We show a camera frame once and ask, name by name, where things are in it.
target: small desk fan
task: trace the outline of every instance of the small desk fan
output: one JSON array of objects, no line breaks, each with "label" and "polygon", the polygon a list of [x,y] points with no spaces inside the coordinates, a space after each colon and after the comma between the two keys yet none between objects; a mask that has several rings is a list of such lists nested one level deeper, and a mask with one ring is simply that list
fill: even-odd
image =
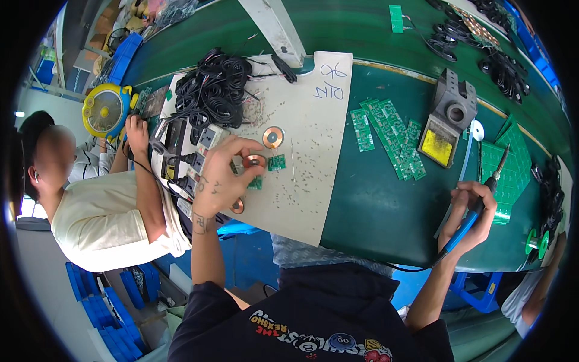
[{"label": "small desk fan", "polygon": [[112,141],[124,127],[129,110],[137,105],[138,94],[133,87],[120,87],[105,83],[94,88],[82,107],[82,120],[86,130],[95,137]]}]

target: copper coil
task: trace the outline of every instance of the copper coil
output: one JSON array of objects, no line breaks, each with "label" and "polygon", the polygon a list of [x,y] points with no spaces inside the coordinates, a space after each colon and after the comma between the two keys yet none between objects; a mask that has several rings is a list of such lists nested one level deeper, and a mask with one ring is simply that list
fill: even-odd
[{"label": "copper coil", "polygon": [[233,205],[229,207],[229,209],[233,211],[234,214],[241,214],[243,212],[243,201],[237,198],[237,200],[235,200],[235,202],[233,203]]},{"label": "copper coil", "polygon": [[267,148],[278,148],[283,141],[284,132],[279,127],[269,127],[263,132],[263,145]]},{"label": "copper coil", "polygon": [[260,155],[249,155],[243,159],[242,164],[246,169],[249,169],[251,166],[265,167],[267,166],[267,160]]}]

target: worker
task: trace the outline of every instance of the worker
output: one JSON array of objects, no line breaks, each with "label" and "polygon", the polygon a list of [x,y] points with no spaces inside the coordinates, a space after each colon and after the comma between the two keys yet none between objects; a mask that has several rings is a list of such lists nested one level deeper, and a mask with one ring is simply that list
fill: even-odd
[{"label": "worker", "polygon": [[[147,123],[129,116],[127,143],[107,175],[66,183],[74,145],[49,122],[24,132],[25,192],[44,210],[56,242],[73,263],[90,272],[126,268],[191,248],[168,192],[151,173]],[[130,149],[135,171],[127,171]]]},{"label": "worker", "polygon": [[[454,207],[438,238],[439,250],[460,225],[469,200],[482,196],[485,209],[433,267],[404,322],[390,303],[399,285],[389,278],[391,272],[336,251],[328,258],[327,249],[279,236],[273,241],[277,260],[283,261],[280,290],[241,311],[223,289],[225,265],[214,217],[245,192],[249,180],[234,175],[229,165],[234,155],[251,149],[263,146],[230,136],[207,155],[192,206],[193,287],[168,361],[452,361],[446,324],[439,315],[459,258],[489,234],[497,207],[489,188],[469,181],[451,191]],[[264,171],[261,166],[248,170],[254,170],[252,175]],[[291,256],[279,257],[280,246],[292,248]]]},{"label": "worker", "polygon": [[543,309],[547,292],[553,281],[567,245],[566,233],[559,234],[548,267],[519,273],[503,273],[497,288],[496,301],[505,317],[515,325],[524,338]]},{"label": "worker", "polygon": [[[39,131],[44,130],[47,126],[54,126],[54,119],[45,111],[37,111],[24,120],[20,126],[20,133],[24,135],[39,134]],[[99,156],[91,153],[91,150],[96,146],[96,142],[97,137],[90,136],[86,142],[76,147],[76,150],[74,150],[74,163],[68,176],[68,182],[73,183],[109,173],[112,155],[107,152],[107,142],[104,138],[98,139]]]}]

